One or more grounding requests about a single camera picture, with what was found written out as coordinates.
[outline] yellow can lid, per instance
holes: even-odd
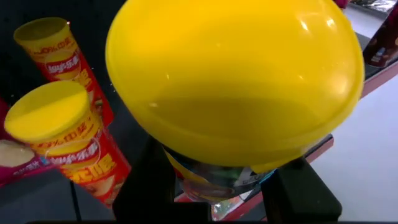
[[[54,38],[59,41],[60,38],[54,35],[61,32],[63,29],[69,29],[65,19],[59,17],[36,19],[18,27],[14,32],[14,39],[17,41],[29,42]]]
[[[8,111],[4,127],[21,141],[41,141],[73,126],[89,109],[88,94],[79,83],[52,82],[18,100]]]

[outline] potato chip can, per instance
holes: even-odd
[[[14,40],[48,81],[74,80],[83,85],[105,126],[112,122],[114,115],[109,102],[76,43],[68,21],[59,17],[36,19],[16,29]]]
[[[4,127],[109,207],[131,169],[77,82],[32,90],[11,107]]]

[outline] product packaging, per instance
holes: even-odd
[[[397,0],[352,0],[351,2],[368,9],[389,13]]]
[[[105,126],[114,118],[68,22],[59,17],[37,19],[20,26],[15,41],[24,48],[48,81],[74,80],[83,85]]]
[[[110,207],[131,168],[90,108],[83,86],[52,82],[17,101],[4,126]]]
[[[7,112],[7,104],[0,99],[0,186],[53,168],[48,161],[29,147],[15,142],[5,132],[3,127]]]
[[[251,167],[223,167],[205,164],[173,152],[164,146],[181,189],[194,202],[217,204],[252,190],[274,171],[256,173]]]
[[[384,68],[398,53],[398,5],[396,4],[363,51],[368,65]]]
[[[334,0],[338,7],[345,9],[350,2],[350,0]]]

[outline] red stripe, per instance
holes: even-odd
[[[371,93],[373,90],[379,88],[379,86],[385,84],[391,78],[394,78],[398,74],[398,62],[393,63],[377,75],[371,77],[365,81],[365,86],[362,92],[362,98]]]

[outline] red chip can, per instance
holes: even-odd
[[[15,30],[14,40],[48,81],[73,80],[83,85],[105,126],[112,122],[114,115],[109,102],[65,19],[46,17],[28,22]]]

